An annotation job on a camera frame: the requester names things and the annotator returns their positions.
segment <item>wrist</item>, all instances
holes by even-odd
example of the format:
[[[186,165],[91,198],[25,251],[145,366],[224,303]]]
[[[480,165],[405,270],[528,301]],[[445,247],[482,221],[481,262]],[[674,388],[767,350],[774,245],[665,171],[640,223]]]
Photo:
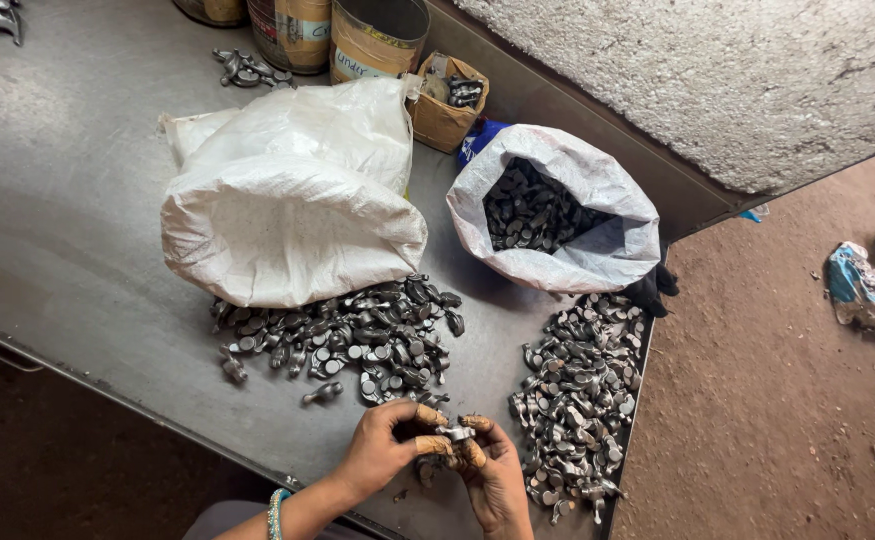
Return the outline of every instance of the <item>wrist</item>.
[[[373,494],[373,491],[367,492],[366,486],[360,485],[361,482],[354,481],[352,476],[347,474],[347,471],[342,471],[340,467],[324,476],[321,482],[328,485],[331,490],[344,498],[347,502],[348,510],[363,503]]]
[[[507,521],[496,529],[485,530],[484,540],[534,540],[530,517]]]

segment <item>human hand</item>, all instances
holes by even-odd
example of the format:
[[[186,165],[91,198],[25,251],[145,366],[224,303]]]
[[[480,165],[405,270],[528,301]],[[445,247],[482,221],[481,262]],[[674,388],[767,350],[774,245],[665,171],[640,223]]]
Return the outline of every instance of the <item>human hand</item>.
[[[533,540],[524,474],[514,443],[489,418],[462,416],[460,424],[478,432],[476,442],[471,441],[463,453],[468,466],[459,472],[484,538]]]
[[[438,435],[397,442],[394,427],[411,420],[447,423],[439,412],[410,399],[395,399],[364,412],[344,460],[331,473],[344,489],[355,494],[355,504],[383,489],[397,472],[420,454],[449,455],[453,451],[450,439]]]

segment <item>metal sheet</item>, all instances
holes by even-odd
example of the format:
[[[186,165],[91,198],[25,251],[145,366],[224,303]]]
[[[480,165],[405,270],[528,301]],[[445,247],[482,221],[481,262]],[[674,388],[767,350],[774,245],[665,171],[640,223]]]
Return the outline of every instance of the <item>metal sheet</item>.
[[[250,31],[205,28],[147,0],[48,0],[23,16],[25,47],[0,37],[0,341],[284,484],[330,472],[364,411],[357,375],[338,376],[347,389],[337,401],[307,409],[299,399],[320,381],[287,380],[263,360],[231,385],[210,295],[163,263],[158,211],[176,171],[158,115],[267,92],[217,82],[211,48],[253,49]],[[448,340],[446,409],[502,419],[517,440],[504,397],[526,374],[520,344],[572,300],[517,287],[463,251],[444,204],[454,160],[418,144],[414,153],[411,201],[431,233],[423,268],[464,297],[468,327]],[[479,534],[449,473],[425,492],[406,471],[357,510],[410,538]],[[575,512],[551,528],[548,517],[532,512],[539,538],[579,534],[590,519]]]

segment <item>blue plastic bag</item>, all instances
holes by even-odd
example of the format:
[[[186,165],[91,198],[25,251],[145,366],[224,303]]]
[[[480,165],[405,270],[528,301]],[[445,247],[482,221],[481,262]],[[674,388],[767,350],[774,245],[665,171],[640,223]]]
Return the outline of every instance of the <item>blue plastic bag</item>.
[[[457,151],[457,166],[464,168],[481,150],[487,146],[490,141],[497,136],[497,133],[510,126],[503,122],[495,122],[488,120],[486,116],[480,117],[474,123],[474,127],[468,131],[464,142],[460,144],[460,150]]]
[[[840,324],[857,319],[875,328],[875,268],[867,263],[867,250],[854,242],[840,244],[828,257],[828,288]]]

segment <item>black glove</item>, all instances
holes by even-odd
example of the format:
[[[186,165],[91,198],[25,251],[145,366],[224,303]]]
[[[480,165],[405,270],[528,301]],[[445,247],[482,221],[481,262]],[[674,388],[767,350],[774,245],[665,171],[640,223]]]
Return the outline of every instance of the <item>black glove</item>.
[[[668,310],[661,303],[662,292],[668,296],[677,296],[680,289],[677,288],[677,277],[660,262],[647,272],[647,276],[636,280],[618,294],[627,297],[635,306],[647,310],[655,317],[665,317]]]

